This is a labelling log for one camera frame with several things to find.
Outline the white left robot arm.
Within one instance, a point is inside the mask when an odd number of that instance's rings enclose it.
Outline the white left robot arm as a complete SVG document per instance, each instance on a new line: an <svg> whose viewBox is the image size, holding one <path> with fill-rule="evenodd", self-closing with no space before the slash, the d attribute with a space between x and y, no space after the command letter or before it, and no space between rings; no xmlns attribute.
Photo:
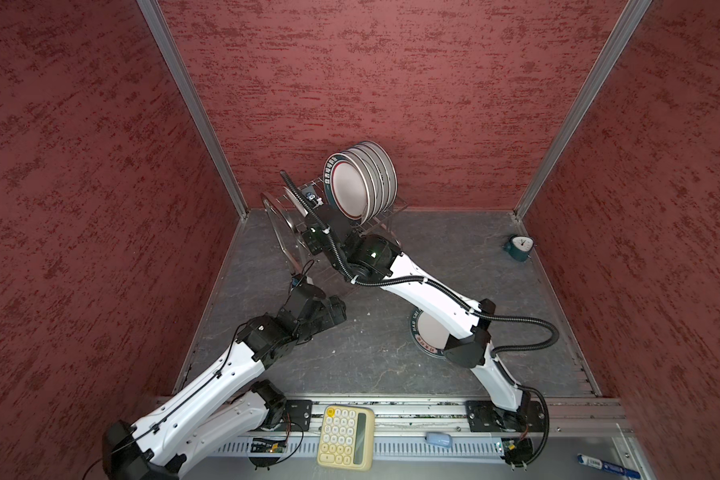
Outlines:
<svg viewBox="0 0 720 480"><path fill-rule="evenodd" d="M275 315L239 327L204 373L133 424L118 421L103 438L110 479L181 479L226 441L277 427L286 398L263 374L295 346L346 319L346 304L319 287L295 286Z"/></svg>

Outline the red green rimmed plate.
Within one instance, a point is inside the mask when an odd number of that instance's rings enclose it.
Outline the red green rimmed plate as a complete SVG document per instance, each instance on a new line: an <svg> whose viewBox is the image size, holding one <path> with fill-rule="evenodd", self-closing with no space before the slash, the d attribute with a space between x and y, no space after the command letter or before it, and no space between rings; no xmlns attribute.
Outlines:
<svg viewBox="0 0 720 480"><path fill-rule="evenodd" d="M356 155L349 152L332 154L324 166L323 182L329 202L346 217L360 224L368 220L370 173Z"/></svg>

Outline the stainless steel dish rack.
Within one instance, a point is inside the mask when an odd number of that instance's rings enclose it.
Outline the stainless steel dish rack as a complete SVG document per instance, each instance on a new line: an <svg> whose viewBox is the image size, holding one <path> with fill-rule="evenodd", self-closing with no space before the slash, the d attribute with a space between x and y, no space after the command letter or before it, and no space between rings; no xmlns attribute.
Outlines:
<svg viewBox="0 0 720 480"><path fill-rule="evenodd" d="M324 254L313 256L306 248L302 233L307 226L293 203L284 192L282 194L262 193L261 200L277 236L280 249L286 258L292 275L300 274L307 264L311 268L306 273L309 282L316 284L328 296L342 298L350 295L355 287L346 283L340 272L336 271ZM395 203L363 225L352 221L353 228L362 235L379 234L401 245L394 232L393 220L409 207L406 200L398 197Z"/></svg>

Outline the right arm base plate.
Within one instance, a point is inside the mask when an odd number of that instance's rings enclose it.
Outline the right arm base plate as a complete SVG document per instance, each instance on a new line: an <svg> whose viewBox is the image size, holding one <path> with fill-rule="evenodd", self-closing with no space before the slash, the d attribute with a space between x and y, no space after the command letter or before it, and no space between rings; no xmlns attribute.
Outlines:
<svg viewBox="0 0 720 480"><path fill-rule="evenodd" d="M546 426L547 414L541 403L534 400L523 404L519 412L500 409L487 400L467 401L465 408L473 433L541 433Z"/></svg>

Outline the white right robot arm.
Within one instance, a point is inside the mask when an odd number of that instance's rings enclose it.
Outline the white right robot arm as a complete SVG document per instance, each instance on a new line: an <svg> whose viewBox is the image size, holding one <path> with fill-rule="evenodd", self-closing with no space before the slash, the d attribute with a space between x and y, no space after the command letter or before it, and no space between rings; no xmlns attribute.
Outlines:
<svg viewBox="0 0 720 480"><path fill-rule="evenodd" d="M526 428L531 394L499 358L501 353L521 351L523 347L494 346L489 327L494 321L530 323L530 318L497 316L492 303L478 302L450 289L383 236L363 236L311 216L301 236L310 252L325 254L347 282L386 290L438 321L448 332L445 357L470 369L485 387L493 423L505 431Z"/></svg>

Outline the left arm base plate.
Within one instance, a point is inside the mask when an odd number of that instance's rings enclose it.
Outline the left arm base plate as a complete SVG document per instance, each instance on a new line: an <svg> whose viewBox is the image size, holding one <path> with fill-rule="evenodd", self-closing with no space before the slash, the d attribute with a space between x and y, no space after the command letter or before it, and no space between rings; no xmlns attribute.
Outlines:
<svg viewBox="0 0 720 480"><path fill-rule="evenodd" d="M279 401L270 410L265 427L270 431L286 432L289 428L308 431L312 421L314 402L304 399Z"/></svg>

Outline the orange patterned plate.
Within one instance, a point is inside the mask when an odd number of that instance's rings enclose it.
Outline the orange patterned plate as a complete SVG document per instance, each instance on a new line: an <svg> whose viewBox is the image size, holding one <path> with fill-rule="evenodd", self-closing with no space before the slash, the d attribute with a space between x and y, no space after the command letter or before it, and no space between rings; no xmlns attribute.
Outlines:
<svg viewBox="0 0 720 480"><path fill-rule="evenodd" d="M302 217L306 217L308 215L308 211L302 205L299 198L291 191L291 189L289 187L285 187L285 194L288 197L288 199L293 203L294 207L298 210L300 215Z"/></svg>

